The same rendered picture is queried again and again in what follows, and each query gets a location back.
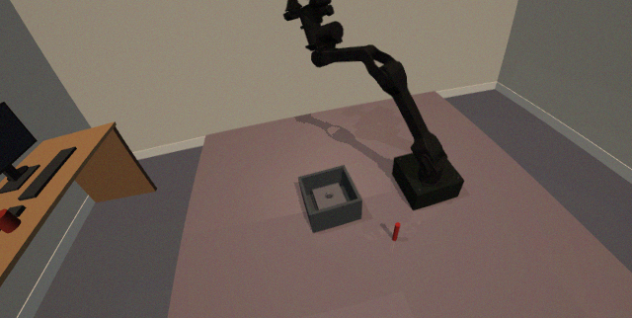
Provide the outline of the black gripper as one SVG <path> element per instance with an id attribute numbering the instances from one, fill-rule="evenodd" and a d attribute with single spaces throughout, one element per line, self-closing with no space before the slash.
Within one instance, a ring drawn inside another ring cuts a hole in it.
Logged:
<path id="1" fill-rule="evenodd" d="M 310 0 L 309 4 L 302 6 L 298 0 L 288 0 L 283 17 L 287 21 L 291 21 L 300 18 L 302 23 L 302 29 L 305 32 L 313 28 L 320 28 L 322 20 L 319 21 L 317 15 L 317 8 L 322 8 L 328 4 L 331 4 L 332 0 Z M 302 8 L 301 8 L 302 7 Z"/>

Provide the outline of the red peg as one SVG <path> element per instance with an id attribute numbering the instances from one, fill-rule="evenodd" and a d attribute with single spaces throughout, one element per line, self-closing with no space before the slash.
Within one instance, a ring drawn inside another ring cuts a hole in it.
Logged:
<path id="1" fill-rule="evenodd" d="M 399 231 L 400 226 L 401 226 L 401 224 L 399 222 L 395 223 L 395 228 L 394 228 L 394 233 L 393 233 L 393 238 L 392 238 L 393 241 L 397 240 L 398 231 Z"/>

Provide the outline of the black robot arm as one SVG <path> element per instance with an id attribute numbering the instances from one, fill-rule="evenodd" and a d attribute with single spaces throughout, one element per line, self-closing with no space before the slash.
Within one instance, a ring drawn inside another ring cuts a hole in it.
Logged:
<path id="1" fill-rule="evenodd" d="M 418 176 L 423 187 L 441 185 L 442 164 L 448 156 L 437 137 L 428 130 L 421 112 L 407 89 L 407 75 L 403 64 L 395 61 L 391 55 L 380 51 L 373 44 L 335 48 L 337 43 L 343 42 L 343 27 L 339 22 L 328 23 L 305 33 L 308 41 L 305 48 L 314 50 L 311 52 L 311 61 L 316 67 L 320 68 L 340 61 L 361 61 L 365 65 L 367 72 L 376 80 L 381 89 L 394 99 L 415 139 L 411 151 L 420 163 Z M 384 65 L 378 67 L 373 60 Z"/>

